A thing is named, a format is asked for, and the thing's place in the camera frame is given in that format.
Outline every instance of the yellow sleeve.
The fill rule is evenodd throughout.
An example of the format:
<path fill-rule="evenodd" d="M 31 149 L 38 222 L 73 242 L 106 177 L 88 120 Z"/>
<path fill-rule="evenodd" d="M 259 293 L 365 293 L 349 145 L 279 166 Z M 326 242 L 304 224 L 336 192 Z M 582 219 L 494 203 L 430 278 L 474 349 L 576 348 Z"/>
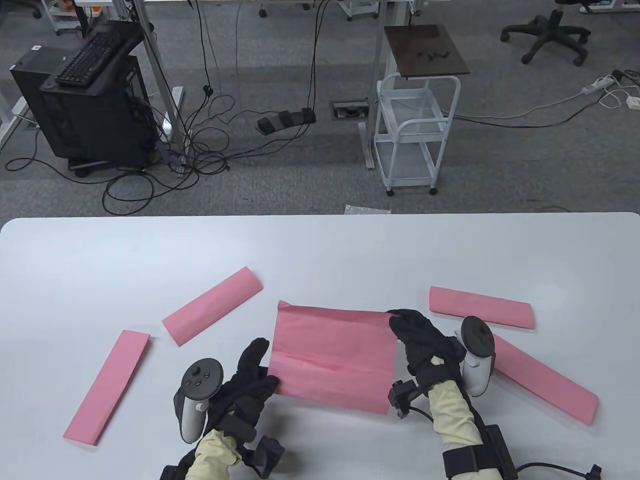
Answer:
<path fill-rule="evenodd" d="M 444 361 L 434 356 L 431 363 L 442 365 Z M 437 383 L 428 395 L 433 429 L 440 435 L 446 451 L 482 444 L 474 416 L 455 381 Z M 502 480 L 502 476 L 497 468 L 486 468 L 479 472 L 456 475 L 452 480 Z"/>
<path fill-rule="evenodd" d="M 196 458 L 185 480 L 228 480 L 229 467 L 240 461 L 236 440 L 217 430 L 206 434 L 196 448 Z"/>

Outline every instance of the keyboard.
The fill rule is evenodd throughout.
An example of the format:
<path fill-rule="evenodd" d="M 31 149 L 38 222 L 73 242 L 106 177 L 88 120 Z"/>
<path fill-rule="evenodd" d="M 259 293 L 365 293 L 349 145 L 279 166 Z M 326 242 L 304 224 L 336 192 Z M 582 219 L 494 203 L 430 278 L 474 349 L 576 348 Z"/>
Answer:
<path fill-rule="evenodd" d="M 124 42 L 125 38 L 115 29 L 92 33 L 56 75 L 56 82 L 65 86 L 90 86 Z"/>

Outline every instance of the folded pink paper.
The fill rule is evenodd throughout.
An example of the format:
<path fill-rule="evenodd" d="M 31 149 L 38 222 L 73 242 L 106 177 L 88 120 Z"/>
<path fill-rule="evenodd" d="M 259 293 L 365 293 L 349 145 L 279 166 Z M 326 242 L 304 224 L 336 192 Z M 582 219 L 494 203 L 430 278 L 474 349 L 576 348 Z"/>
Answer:
<path fill-rule="evenodd" d="M 397 349 L 389 317 L 280 301 L 269 365 L 277 393 L 386 414 Z"/>
<path fill-rule="evenodd" d="M 147 333 L 122 330 L 63 438 L 97 445 L 147 346 Z"/>
<path fill-rule="evenodd" d="M 536 321 L 530 303 L 505 300 L 476 293 L 431 287 L 429 309 L 437 314 L 454 317 L 480 317 L 486 322 L 519 326 L 533 330 Z"/>
<path fill-rule="evenodd" d="M 495 337 L 495 368 L 565 413 L 591 425 L 598 396 L 532 356 Z"/>
<path fill-rule="evenodd" d="M 244 267 L 169 315 L 162 323 L 178 347 L 181 347 L 260 290 L 262 284 L 258 277 Z"/>

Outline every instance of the power strip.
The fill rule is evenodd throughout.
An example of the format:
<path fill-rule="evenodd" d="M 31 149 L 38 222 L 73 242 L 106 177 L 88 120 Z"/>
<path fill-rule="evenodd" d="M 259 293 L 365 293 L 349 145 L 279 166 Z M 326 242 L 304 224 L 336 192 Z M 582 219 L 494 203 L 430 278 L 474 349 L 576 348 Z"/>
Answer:
<path fill-rule="evenodd" d="M 627 97 L 627 106 L 631 110 L 640 110 L 640 97 Z"/>
<path fill-rule="evenodd" d="M 616 80 L 611 76 L 599 78 L 592 84 L 583 86 L 582 93 L 584 95 L 591 95 L 592 93 L 596 93 L 596 92 L 599 92 L 600 90 L 604 90 L 608 86 L 613 85 L 615 82 Z"/>

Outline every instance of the brown tray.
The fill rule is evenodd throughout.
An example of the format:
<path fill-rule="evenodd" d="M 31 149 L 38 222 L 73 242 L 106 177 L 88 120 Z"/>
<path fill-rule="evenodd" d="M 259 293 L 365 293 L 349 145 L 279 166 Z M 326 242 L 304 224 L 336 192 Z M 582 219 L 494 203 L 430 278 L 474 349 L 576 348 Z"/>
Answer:
<path fill-rule="evenodd" d="M 444 25 L 385 27 L 385 34 L 405 78 L 469 73 Z"/>

